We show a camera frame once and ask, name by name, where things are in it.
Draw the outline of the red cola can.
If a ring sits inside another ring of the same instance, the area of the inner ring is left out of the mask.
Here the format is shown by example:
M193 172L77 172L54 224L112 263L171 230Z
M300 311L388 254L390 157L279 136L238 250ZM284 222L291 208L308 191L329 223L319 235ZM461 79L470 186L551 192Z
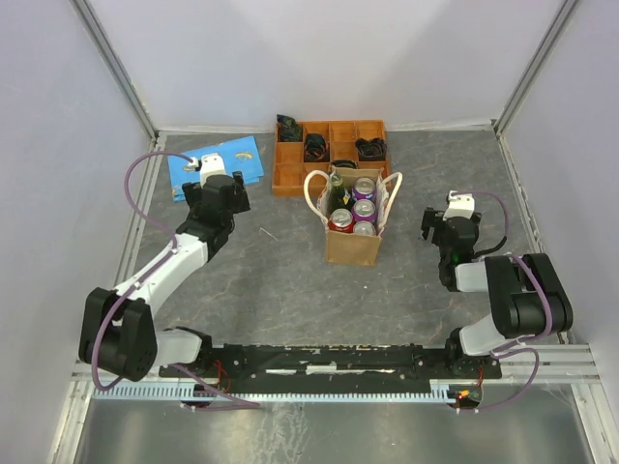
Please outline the red cola can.
M328 228L335 232L352 233L354 229L352 213L345 208L335 209L329 217Z
M375 237L376 229L369 221L358 221L354 224L353 233L361 236Z

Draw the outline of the green glass bottle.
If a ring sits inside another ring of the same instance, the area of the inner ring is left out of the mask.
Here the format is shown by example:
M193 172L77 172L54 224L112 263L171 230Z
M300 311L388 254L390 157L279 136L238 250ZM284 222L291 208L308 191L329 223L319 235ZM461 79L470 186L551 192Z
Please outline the green glass bottle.
M335 210L345 209L350 211L353 205L353 197L345 186L343 178L340 174L335 173L330 180L330 189L328 195L328 216Z

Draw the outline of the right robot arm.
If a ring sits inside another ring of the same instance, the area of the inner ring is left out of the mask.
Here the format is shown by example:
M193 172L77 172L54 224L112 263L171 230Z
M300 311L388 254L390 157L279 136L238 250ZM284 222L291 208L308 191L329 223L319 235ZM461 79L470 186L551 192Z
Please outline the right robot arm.
M483 256L475 250L482 215L426 208L422 237L438 247L438 275L451 292L485 293L489 314L450 333L443 356L452 376L465 378L524 344L569 330L574 312L544 253Z

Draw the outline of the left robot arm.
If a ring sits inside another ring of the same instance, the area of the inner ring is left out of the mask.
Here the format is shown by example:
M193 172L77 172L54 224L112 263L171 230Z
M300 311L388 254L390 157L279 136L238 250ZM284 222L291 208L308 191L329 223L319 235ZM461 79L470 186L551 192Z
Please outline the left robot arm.
M136 275L87 296L78 357L92 369L134 382L155 366L180 363L194 377L212 370L210 336L181 327L158 331L154 318L175 290L227 243L235 215L248 211L250 202L239 171L187 183L183 191L190 210L169 244Z

